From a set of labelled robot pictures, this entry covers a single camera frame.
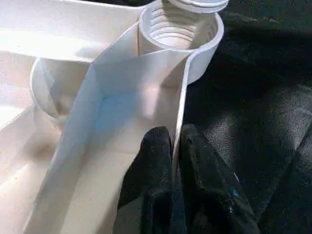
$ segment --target dark fabric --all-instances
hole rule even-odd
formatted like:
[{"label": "dark fabric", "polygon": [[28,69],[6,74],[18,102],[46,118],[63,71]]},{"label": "dark fabric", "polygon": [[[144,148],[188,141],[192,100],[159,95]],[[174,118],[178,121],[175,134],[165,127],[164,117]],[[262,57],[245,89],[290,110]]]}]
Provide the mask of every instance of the dark fabric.
[{"label": "dark fabric", "polygon": [[238,175],[263,233],[312,230],[310,38],[228,29],[187,90],[200,126]]},{"label": "dark fabric", "polygon": [[[142,198],[141,234],[169,233],[172,215],[171,150],[168,130],[165,127],[151,129],[145,134],[139,153],[124,177],[118,209]],[[132,216],[128,212],[123,224],[128,223],[127,219]]]},{"label": "dark fabric", "polygon": [[179,160],[189,233],[259,233],[237,177],[193,125],[181,131]]}]

